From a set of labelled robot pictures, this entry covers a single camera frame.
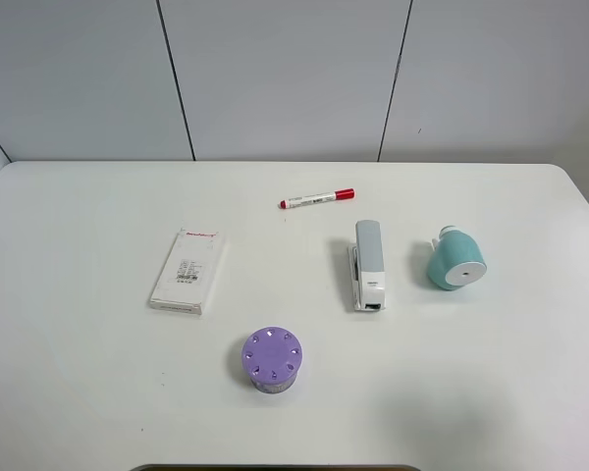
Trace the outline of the white flat box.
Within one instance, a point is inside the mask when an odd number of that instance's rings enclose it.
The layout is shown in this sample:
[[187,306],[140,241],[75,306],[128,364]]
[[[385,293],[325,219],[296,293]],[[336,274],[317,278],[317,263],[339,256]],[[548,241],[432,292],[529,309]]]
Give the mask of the white flat box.
[[181,229],[148,300],[156,310],[201,316],[226,245],[222,232]]

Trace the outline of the teal pencil sharpener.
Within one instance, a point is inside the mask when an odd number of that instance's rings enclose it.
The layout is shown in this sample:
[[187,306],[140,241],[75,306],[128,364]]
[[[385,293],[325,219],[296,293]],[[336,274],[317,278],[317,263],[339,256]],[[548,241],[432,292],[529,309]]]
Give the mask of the teal pencil sharpener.
[[477,242],[456,226],[443,227],[432,246],[426,274],[438,288],[457,290],[479,281],[487,272]]

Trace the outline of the red and white marker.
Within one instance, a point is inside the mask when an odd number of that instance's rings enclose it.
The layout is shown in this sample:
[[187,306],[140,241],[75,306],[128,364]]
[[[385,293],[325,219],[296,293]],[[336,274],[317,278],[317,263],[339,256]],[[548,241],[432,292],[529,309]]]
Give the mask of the red and white marker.
[[324,193],[318,193],[313,195],[298,196],[293,198],[287,198],[279,203],[279,208],[282,210],[293,209],[303,206],[316,205],[326,202],[350,200],[355,197],[355,191],[353,188],[339,189],[335,191],[329,191]]

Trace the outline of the white and grey stapler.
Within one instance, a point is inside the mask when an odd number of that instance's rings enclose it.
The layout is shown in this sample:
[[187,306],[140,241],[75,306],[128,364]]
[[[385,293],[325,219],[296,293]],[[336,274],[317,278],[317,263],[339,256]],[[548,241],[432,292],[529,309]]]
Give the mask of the white and grey stapler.
[[354,310],[378,312],[386,307],[386,272],[378,221],[355,224],[355,242],[348,246]]

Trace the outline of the purple round container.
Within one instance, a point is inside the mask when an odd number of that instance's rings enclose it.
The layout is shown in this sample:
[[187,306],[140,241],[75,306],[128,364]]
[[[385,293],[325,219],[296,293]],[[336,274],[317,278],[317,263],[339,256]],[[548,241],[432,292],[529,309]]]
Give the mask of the purple round container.
[[251,334],[241,348],[241,365],[262,393],[282,393],[295,382],[302,346],[287,329],[270,326]]

